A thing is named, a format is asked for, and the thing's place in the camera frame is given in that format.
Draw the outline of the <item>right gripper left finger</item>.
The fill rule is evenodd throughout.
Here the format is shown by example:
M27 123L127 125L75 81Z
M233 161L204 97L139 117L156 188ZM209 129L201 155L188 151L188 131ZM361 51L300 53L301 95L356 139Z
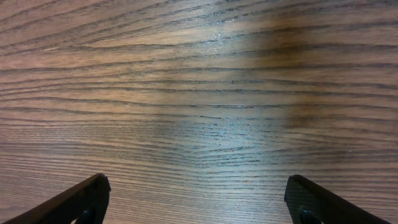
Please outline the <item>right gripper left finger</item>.
M4 224L102 224L110 191L98 173Z

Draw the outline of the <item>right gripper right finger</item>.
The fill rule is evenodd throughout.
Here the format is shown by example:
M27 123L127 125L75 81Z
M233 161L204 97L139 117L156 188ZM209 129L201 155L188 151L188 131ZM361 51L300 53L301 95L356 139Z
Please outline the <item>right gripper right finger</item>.
M293 224L389 224L301 175L288 178L284 202Z

